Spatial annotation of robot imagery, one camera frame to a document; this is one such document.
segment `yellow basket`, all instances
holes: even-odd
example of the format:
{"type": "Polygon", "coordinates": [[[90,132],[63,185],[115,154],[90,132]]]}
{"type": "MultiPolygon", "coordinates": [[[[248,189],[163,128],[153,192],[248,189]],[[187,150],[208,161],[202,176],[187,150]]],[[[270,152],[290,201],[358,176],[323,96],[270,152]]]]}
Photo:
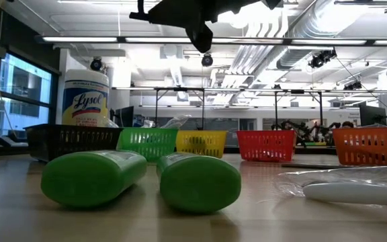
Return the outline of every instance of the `yellow basket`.
{"type": "Polygon", "coordinates": [[[177,134],[179,152],[222,158],[228,131],[182,131],[177,134]]]}

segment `black basket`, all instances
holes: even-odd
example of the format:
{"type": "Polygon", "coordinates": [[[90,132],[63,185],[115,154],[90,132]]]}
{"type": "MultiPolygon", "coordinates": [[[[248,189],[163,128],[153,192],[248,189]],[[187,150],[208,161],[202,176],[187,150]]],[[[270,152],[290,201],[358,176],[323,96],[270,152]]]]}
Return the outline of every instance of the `black basket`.
{"type": "Polygon", "coordinates": [[[123,130],[57,124],[39,124],[25,129],[30,155],[41,161],[79,151],[114,150],[123,130]]]}

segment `disinfecting wipes container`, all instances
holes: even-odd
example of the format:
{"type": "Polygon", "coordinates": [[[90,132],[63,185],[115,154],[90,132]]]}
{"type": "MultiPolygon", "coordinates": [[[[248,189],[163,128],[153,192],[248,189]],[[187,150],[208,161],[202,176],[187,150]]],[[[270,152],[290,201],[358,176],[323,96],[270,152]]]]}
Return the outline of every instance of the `disinfecting wipes container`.
{"type": "Polygon", "coordinates": [[[68,70],[65,74],[62,124],[104,127],[108,77],[97,71],[68,70]]]}

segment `plastic basket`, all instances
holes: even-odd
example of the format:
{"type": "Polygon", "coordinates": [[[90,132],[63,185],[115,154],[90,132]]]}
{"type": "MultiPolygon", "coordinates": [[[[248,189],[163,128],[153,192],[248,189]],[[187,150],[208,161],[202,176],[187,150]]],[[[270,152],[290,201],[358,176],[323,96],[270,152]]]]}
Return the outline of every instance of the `plastic basket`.
{"type": "Polygon", "coordinates": [[[333,130],[342,165],[387,165],[387,128],[333,130]]]}
{"type": "Polygon", "coordinates": [[[57,124],[39,124],[25,129],[30,155],[41,161],[79,151],[114,150],[123,130],[57,124]]]}
{"type": "Polygon", "coordinates": [[[148,162],[156,162],[174,152],[177,132],[166,128],[125,128],[120,134],[118,149],[135,151],[148,162]]]}
{"type": "Polygon", "coordinates": [[[177,151],[222,158],[228,131],[179,131],[177,151]]]}
{"type": "Polygon", "coordinates": [[[291,161],[295,131],[237,131],[241,158],[246,161],[291,161]]]}

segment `person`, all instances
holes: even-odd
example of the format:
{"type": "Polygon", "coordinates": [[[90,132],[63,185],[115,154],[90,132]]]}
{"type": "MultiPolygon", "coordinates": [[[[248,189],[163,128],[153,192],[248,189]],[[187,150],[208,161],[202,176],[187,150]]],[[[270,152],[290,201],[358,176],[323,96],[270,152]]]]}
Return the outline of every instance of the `person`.
{"type": "Polygon", "coordinates": [[[350,121],[346,121],[341,125],[342,128],[353,128],[353,123],[350,121]]]}

